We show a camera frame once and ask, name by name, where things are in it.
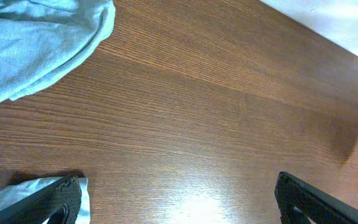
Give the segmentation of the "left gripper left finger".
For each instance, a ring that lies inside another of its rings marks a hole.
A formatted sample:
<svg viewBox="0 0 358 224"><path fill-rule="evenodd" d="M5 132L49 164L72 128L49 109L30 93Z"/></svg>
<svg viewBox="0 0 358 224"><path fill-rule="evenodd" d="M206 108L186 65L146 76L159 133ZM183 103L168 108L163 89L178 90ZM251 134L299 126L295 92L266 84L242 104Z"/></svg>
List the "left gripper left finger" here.
<svg viewBox="0 0 358 224"><path fill-rule="evenodd" d="M74 223L80 207L80 183L68 175L1 210L0 224Z"/></svg>

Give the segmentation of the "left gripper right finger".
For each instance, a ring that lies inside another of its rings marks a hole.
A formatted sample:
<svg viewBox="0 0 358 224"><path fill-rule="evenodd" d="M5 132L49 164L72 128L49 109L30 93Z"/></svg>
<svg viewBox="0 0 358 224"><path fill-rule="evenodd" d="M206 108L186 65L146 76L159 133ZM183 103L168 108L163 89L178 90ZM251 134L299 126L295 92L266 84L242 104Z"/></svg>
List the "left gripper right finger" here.
<svg viewBox="0 0 358 224"><path fill-rule="evenodd" d="M282 224L358 224L358 209L288 172L279 173L274 193Z"/></svg>

